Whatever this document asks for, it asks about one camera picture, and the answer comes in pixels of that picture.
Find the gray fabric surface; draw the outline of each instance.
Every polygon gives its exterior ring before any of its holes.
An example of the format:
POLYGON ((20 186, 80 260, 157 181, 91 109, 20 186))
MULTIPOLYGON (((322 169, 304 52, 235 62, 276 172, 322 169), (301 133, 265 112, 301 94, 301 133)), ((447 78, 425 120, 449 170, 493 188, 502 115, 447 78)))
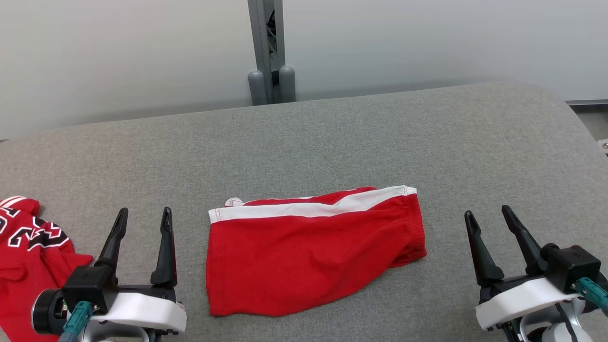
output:
MULTIPOLYGON (((0 197, 46 207, 95 256, 130 210, 117 275, 146 284, 161 211, 173 210, 187 333, 168 341, 505 341, 475 319, 478 286, 463 214, 483 228, 507 276, 525 263, 500 206, 543 245, 580 244, 603 260, 608 159, 570 108, 535 86, 481 84, 69 127, 0 144, 0 197), (428 256, 358 293, 282 318, 209 316, 207 210, 230 197, 417 187, 428 256)), ((608 333, 595 312, 582 323, 608 333)))

